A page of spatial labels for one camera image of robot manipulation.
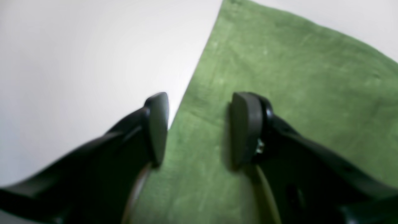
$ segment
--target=fabric texture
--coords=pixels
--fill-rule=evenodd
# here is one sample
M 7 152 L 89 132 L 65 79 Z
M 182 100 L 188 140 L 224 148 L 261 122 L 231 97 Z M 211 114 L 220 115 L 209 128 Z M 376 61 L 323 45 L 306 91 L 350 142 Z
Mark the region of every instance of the fabric texture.
M 269 98 L 303 136 L 398 187 L 398 64 L 301 17 L 225 0 L 132 223 L 272 223 L 256 171 L 231 169 L 234 91 Z

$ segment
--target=green towel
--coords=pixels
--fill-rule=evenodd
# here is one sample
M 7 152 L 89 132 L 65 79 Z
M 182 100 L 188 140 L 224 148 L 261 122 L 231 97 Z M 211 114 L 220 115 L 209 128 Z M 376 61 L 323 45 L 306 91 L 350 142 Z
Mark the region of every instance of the green towel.
M 255 170 L 230 169 L 234 91 L 269 98 L 302 135 L 398 187 L 398 64 L 301 17 L 225 0 L 132 223 L 271 223 Z

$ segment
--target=black plastic arm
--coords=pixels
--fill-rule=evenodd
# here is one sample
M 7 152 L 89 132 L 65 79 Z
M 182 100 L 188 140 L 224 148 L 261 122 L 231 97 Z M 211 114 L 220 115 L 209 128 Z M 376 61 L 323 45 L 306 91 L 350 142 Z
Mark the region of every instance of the black plastic arm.
M 372 179 L 337 154 L 302 137 L 273 114 L 266 98 L 234 93 L 231 116 L 234 161 L 260 167 L 283 224 L 378 224 L 398 220 L 397 189 Z
M 40 223 L 121 223 L 147 171 L 163 160 L 167 122 L 166 93 L 150 97 L 105 135 L 0 189 L 0 209 Z

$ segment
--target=white background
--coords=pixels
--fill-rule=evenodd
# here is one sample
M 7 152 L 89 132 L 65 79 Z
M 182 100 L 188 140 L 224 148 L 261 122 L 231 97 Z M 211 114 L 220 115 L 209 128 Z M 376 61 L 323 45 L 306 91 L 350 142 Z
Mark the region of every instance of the white background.
M 394 0 L 256 0 L 398 61 Z M 0 185 L 166 91 L 173 120 L 221 0 L 0 0 Z

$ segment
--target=green cloth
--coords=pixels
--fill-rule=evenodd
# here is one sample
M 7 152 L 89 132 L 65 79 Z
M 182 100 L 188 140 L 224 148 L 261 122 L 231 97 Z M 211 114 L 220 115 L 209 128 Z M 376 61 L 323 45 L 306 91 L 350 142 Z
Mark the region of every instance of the green cloth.
M 398 64 L 301 17 L 225 0 L 132 223 L 270 223 L 256 176 L 230 169 L 234 91 L 269 98 L 302 135 L 398 187 Z

